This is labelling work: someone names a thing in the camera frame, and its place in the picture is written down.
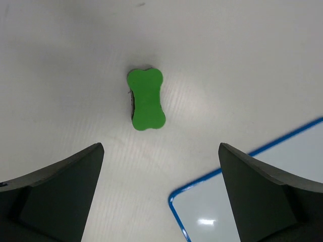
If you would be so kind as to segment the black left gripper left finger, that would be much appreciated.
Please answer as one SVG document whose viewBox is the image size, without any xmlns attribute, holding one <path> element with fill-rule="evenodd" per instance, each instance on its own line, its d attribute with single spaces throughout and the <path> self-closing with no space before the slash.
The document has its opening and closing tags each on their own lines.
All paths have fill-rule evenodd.
<svg viewBox="0 0 323 242">
<path fill-rule="evenodd" d="M 81 241 L 104 156 L 101 143 L 1 183 L 1 241 Z"/>
</svg>

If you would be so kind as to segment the blue framed whiteboard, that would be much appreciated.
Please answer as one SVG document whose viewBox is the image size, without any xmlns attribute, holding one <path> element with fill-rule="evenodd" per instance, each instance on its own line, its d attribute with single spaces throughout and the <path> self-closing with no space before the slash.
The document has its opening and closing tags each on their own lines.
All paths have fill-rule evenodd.
<svg viewBox="0 0 323 242">
<path fill-rule="evenodd" d="M 322 182 L 322 117 L 249 155 L 294 175 Z M 168 204 L 186 241 L 240 241 L 220 168 L 173 191 Z"/>
</svg>

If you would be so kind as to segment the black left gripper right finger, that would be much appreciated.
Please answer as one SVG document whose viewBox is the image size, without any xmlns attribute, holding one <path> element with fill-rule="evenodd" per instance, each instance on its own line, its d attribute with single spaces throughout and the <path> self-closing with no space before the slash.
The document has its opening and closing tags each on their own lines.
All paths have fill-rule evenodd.
<svg viewBox="0 0 323 242">
<path fill-rule="evenodd" d="M 241 241 L 322 241 L 322 184 L 221 143 L 219 160 Z"/>
</svg>

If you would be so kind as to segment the green whiteboard eraser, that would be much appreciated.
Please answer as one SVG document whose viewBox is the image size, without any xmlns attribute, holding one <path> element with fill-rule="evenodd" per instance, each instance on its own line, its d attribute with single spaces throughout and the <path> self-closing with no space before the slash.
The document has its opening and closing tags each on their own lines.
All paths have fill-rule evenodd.
<svg viewBox="0 0 323 242">
<path fill-rule="evenodd" d="M 166 116 L 160 101 L 163 75 L 160 70 L 133 69 L 127 75 L 132 98 L 132 125 L 138 131 L 160 129 Z"/>
</svg>

